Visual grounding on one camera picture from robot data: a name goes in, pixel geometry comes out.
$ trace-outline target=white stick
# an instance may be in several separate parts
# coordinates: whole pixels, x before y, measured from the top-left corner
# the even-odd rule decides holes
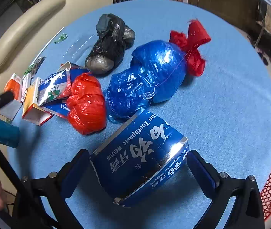
[[[38,57],[40,56],[40,54],[45,50],[45,48],[53,41],[53,39],[62,31],[64,29],[64,27],[63,28],[61,28],[50,40],[49,40],[49,42],[47,42],[46,43],[46,45],[42,48],[42,50],[38,53],[38,55],[34,58],[34,60],[32,61],[32,63],[29,65],[29,66],[31,66],[31,65],[33,65],[34,64],[34,62],[38,59]]]

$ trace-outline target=round table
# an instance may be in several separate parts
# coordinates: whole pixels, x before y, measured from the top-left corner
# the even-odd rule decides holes
[[[68,38],[53,42],[43,51],[46,56],[36,76],[55,73],[66,50],[82,34],[96,34],[95,26],[104,13],[121,17],[135,33],[132,48],[112,72],[129,67],[133,50],[149,41],[169,40],[170,30],[188,31],[188,22],[198,18],[212,40],[199,47],[207,60],[201,77],[188,77],[167,102],[149,107],[189,138],[190,149],[234,178],[254,175],[260,189],[271,170],[271,80],[250,43],[219,17],[185,3],[167,0],[133,0],[95,10],[64,28]],[[105,89],[111,74],[99,78]],[[17,149],[9,148],[9,160],[19,177],[46,177],[59,171],[81,148],[92,153],[121,124],[92,135],[80,135],[68,121],[54,116],[41,127],[21,119]],[[183,166],[169,181],[133,208],[112,203],[99,185],[91,166],[71,198],[66,200],[84,228],[193,228],[204,214],[209,199],[188,169]],[[222,228],[231,211],[232,198],[218,227]],[[53,216],[47,201],[46,211]]]

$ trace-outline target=beige leather chair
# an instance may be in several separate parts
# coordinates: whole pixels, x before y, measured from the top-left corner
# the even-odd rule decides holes
[[[42,0],[0,38],[0,93],[13,73],[24,72],[44,45],[62,28],[112,0]]]

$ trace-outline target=red plastic bag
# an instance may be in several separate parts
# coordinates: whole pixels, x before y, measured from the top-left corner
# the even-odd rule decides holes
[[[88,73],[76,77],[66,105],[71,110],[69,122],[83,135],[100,131],[107,124],[106,103],[100,83]]]
[[[186,53],[187,71],[193,76],[201,76],[205,69],[205,60],[197,48],[211,41],[207,31],[198,20],[192,20],[188,27],[188,38],[184,33],[171,31],[169,42],[176,44]]]

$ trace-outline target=blue box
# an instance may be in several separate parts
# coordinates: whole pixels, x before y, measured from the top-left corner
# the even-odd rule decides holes
[[[141,109],[91,155],[99,183],[115,204],[130,207],[186,163],[188,139]]]

